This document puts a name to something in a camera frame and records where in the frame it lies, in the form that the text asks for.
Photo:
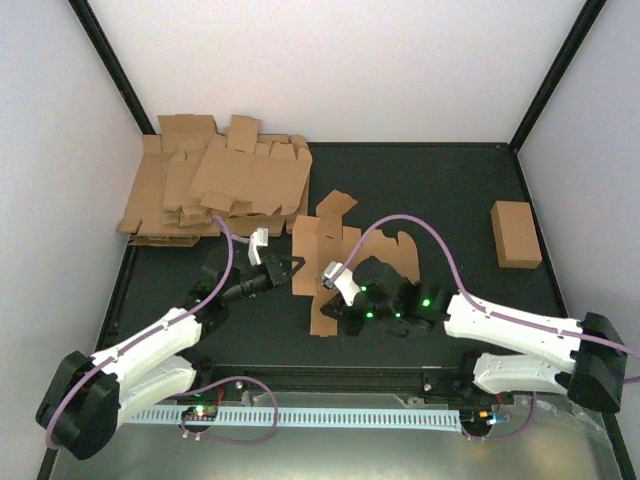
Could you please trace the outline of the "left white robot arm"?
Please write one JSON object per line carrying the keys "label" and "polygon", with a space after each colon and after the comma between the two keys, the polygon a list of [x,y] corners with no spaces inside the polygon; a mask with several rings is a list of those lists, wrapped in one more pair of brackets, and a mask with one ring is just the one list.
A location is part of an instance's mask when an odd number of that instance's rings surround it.
{"label": "left white robot arm", "polygon": [[157,402],[207,397],[215,376],[195,345],[220,328],[232,303],[289,283],[304,264],[283,254],[265,254],[245,268],[206,263],[184,300],[150,326],[91,355],[65,356],[35,415],[48,447],[85,460]]}

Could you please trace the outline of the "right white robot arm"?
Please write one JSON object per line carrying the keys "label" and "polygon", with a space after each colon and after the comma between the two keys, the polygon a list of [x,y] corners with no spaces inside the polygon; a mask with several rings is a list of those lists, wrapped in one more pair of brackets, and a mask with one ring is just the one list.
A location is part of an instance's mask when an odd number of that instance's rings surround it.
{"label": "right white robot arm", "polygon": [[589,312],[576,320],[528,313],[412,281],[375,256],[353,270],[332,262],[321,281],[333,294],[321,311],[348,335],[373,321],[399,334],[440,325],[449,337],[505,349],[503,355],[469,355],[454,379],[457,396],[467,403],[487,394],[531,392],[565,395],[601,413],[621,409],[627,354],[603,315]]}

